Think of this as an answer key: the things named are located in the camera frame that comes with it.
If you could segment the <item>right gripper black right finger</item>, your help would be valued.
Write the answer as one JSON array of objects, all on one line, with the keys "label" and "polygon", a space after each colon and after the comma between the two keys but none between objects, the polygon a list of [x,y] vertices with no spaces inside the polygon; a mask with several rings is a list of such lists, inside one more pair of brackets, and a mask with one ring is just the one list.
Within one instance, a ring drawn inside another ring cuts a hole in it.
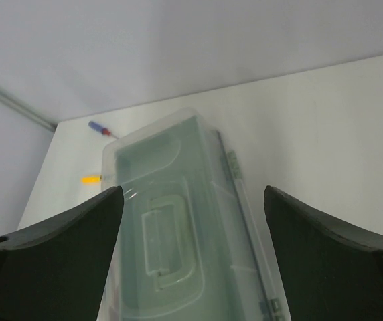
[{"label": "right gripper black right finger", "polygon": [[264,212],[292,320],[383,320],[383,235],[272,186]]}]

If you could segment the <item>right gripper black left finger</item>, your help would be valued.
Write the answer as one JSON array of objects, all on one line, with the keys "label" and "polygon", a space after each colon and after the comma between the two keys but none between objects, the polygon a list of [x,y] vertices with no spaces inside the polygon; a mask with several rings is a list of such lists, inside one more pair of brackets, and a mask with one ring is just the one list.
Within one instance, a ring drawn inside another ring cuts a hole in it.
[{"label": "right gripper black left finger", "polygon": [[124,197],[111,187],[0,236],[0,320],[95,320]]}]

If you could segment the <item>green toolbox with clear lid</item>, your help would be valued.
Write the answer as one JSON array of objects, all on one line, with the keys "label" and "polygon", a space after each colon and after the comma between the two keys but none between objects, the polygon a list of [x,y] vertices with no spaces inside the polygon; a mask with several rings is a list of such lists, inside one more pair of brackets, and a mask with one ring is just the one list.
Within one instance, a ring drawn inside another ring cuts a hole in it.
[{"label": "green toolbox with clear lid", "polygon": [[289,320],[236,155],[185,108],[110,143],[124,208],[99,320]]}]

